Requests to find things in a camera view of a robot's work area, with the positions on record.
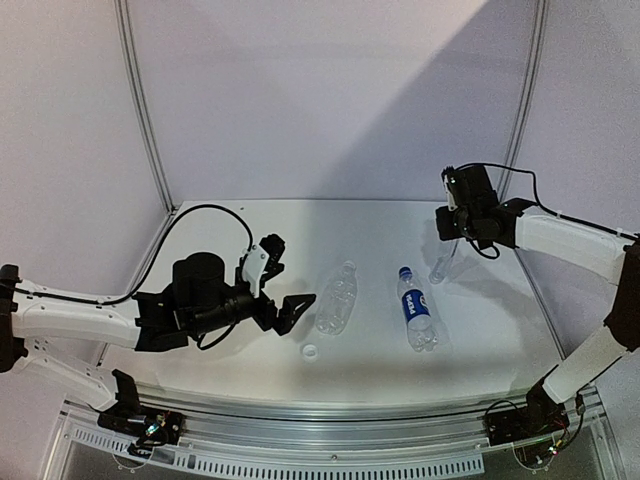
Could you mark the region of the crushed clear plastic bottle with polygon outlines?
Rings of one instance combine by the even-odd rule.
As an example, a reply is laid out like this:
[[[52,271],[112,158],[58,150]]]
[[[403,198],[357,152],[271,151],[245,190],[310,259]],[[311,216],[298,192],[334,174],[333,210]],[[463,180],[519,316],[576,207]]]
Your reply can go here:
[[[451,269],[458,247],[457,240],[450,240],[438,244],[435,261],[429,274],[429,282],[433,285],[442,283]]]

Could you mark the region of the clear white bottle cap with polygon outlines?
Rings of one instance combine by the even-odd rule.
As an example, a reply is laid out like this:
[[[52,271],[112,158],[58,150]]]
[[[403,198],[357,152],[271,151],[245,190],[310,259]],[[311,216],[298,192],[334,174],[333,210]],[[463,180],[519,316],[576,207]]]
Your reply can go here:
[[[315,359],[319,354],[319,350],[318,347],[314,344],[306,344],[303,348],[302,348],[302,355],[305,359],[308,359],[309,361],[311,361],[312,359]]]

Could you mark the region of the Pepsi bottle blue label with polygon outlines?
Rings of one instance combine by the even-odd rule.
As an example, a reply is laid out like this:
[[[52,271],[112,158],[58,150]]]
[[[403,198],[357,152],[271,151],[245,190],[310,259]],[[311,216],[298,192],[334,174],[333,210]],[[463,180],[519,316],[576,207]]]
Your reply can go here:
[[[415,352],[433,351],[440,344],[441,337],[422,285],[414,272],[408,279],[400,279],[398,275],[397,295],[410,347]]]

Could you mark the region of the blue Pepsi bottle cap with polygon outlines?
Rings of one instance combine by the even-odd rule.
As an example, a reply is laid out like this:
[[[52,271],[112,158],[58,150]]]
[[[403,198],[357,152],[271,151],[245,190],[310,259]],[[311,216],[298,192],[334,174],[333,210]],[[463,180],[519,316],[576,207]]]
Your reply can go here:
[[[408,279],[413,276],[413,271],[408,266],[403,266],[399,269],[398,275],[400,279]]]

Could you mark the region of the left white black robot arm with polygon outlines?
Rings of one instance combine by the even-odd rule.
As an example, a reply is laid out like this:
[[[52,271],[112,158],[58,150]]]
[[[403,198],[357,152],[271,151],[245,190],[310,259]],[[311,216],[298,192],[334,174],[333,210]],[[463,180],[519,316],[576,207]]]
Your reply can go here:
[[[246,319],[263,331],[288,334],[314,303],[313,294],[284,297],[280,305],[264,284],[284,266],[258,249],[241,259],[234,284],[225,263],[199,252],[174,263],[172,280],[160,293],[138,292],[122,302],[81,298],[76,302],[19,277],[12,264],[1,268],[1,370],[30,371],[61,385],[128,434],[148,426],[134,379],[119,370],[93,367],[49,346],[49,337],[83,339],[143,353],[162,353],[196,342],[216,330],[229,333]]]

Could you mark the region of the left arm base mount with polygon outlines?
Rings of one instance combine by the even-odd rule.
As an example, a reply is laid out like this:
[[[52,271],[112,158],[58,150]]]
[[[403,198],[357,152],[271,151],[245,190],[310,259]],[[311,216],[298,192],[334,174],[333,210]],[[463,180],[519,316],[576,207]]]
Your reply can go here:
[[[128,447],[132,455],[148,456],[155,447],[177,445],[183,433],[185,415],[142,405],[130,375],[113,370],[112,376],[116,382],[115,404],[100,411],[98,425],[133,437],[134,441]]]

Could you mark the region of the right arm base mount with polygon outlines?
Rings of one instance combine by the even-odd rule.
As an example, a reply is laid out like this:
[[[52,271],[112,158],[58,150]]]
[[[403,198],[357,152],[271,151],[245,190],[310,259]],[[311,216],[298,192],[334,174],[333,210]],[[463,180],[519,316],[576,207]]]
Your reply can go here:
[[[543,380],[538,381],[526,394],[526,404],[518,407],[510,400],[498,400],[484,412],[483,425],[489,443],[501,445],[534,438],[555,431],[562,431],[550,452],[555,455],[566,449],[581,432],[586,406],[580,391],[575,395],[575,410],[579,416],[578,426],[570,433],[569,416],[563,402],[556,403],[543,389]]]

